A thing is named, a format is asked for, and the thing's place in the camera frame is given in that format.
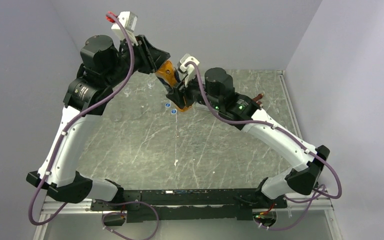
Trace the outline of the orange juice bottle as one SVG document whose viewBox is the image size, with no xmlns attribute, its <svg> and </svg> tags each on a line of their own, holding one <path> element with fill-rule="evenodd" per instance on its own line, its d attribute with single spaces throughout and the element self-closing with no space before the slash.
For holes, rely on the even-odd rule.
<svg viewBox="0 0 384 240">
<path fill-rule="evenodd" d="M 155 72 L 155 76 L 158 78 L 158 80 L 163 84 L 164 88 L 166 89 L 166 94 L 172 90 L 172 88 L 177 84 L 180 83 L 179 74 L 172 64 L 170 60 L 167 60 L 162 67 Z M 185 108 L 178 108 L 176 107 L 178 111 L 185 112 L 188 109 L 191 108 L 191 106 L 186 106 Z"/>
</svg>

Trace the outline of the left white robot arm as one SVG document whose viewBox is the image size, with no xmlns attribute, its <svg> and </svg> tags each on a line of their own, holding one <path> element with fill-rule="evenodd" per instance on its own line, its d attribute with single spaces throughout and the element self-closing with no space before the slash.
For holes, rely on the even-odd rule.
<svg viewBox="0 0 384 240">
<path fill-rule="evenodd" d="M 112 180 L 96 180 L 81 175 L 77 168 L 86 140 L 96 123 L 102 120 L 115 86 L 129 72 L 153 74 L 170 58 L 154 47 L 144 35 L 137 44 L 126 40 L 115 47 L 111 37 L 90 37 L 80 50 L 82 63 L 63 99 L 62 118 L 57 135 L 42 166 L 31 171 L 26 181 L 47 191 L 59 202 L 80 203 L 84 199 L 103 200 L 111 210 L 124 203 L 124 189 Z"/>
</svg>

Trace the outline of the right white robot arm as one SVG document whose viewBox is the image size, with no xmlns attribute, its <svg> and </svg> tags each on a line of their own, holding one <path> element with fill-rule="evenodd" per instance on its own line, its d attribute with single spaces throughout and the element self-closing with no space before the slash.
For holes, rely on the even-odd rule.
<svg viewBox="0 0 384 240">
<path fill-rule="evenodd" d="M 235 91 L 234 80 L 224 69 L 211 68 L 204 77 L 192 74 L 198 74 L 198 70 L 192 67 L 189 75 L 180 80 L 175 70 L 166 70 L 158 79 L 169 95 L 175 95 L 172 100 L 178 107 L 185 110 L 193 103 L 206 105 L 217 119 L 254 136 L 289 162 L 288 170 L 260 182 L 255 194 L 260 207 L 269 207 L 285 194 L 308 196 L 317 191 L 315 185 L 329 155 L 328 148 L 316 148 L 279 125 L 258 100 Z"/>
</svg>

